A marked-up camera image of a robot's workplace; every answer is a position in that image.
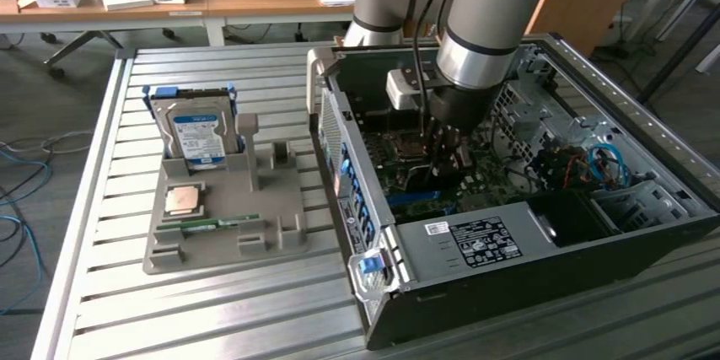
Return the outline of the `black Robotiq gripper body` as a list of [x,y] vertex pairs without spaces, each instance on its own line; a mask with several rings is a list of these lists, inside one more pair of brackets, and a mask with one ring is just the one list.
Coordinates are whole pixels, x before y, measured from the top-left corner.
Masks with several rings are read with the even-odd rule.
[[469,135],[485,120],[500,89],[500,84],[476,90],[455,86],[433,88],[428,99],[429,114],[444,126]]

